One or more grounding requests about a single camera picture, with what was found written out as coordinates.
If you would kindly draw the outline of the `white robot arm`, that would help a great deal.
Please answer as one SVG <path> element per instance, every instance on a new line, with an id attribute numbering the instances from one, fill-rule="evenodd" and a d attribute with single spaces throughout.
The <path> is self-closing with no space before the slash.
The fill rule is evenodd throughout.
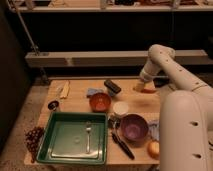
<path id="1" fill-rule="evenodd" d="M 160 171 L 213 171 L 208 143 L 208 132 L 213 130 L 213 87 L 174 58 L 174 49 L 152 45 L 135 86 L 142 91 L 159 72 L 176 86 L 160 109 Z"/>

